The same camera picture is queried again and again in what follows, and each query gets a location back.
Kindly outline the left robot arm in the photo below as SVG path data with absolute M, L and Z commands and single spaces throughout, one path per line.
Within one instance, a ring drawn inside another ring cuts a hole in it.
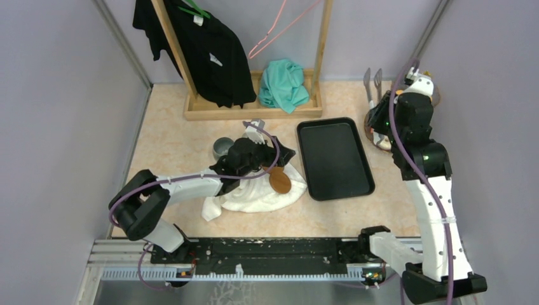
M 258 170 L 284 167 L 296 155 L 295 150 L 285 147 L 276 137 L 270 140 L 271 145 L 237 139 L 226 155 L 200 173 L 164 178 L 141 170 L 109 203 L 109 220 L 129 240 L 152 243 L 174 262 L 182 263 L 189 258 L 191 247 L 181 229 L 162 218 L 166 207 L 228 194 L 239 187 L 241 180 L 258 178 Z

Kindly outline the wooden coaster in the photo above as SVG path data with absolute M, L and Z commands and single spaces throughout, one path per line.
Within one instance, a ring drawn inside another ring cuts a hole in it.
M 274 167 L 269 172 L 269 184 L 278 194 L 287 194 L 292 188 L 290 178 L 284 173 L 282 167 Z

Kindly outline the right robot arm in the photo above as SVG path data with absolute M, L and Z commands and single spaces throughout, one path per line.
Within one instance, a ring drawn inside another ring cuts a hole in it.
M 361 230 L 358 254 L 366 262 L 387 262 L 413 304 L 485 292 L 487 281 L 472 270 L 458 233 L 449 156 L 430 138 L 431 98 L 401 90 L 390 94 L 373 109 L 369 125 L 391 140 L 393 162 L 416 207 L 423 251 L 404 245 L 386 226 L 373 226 Z

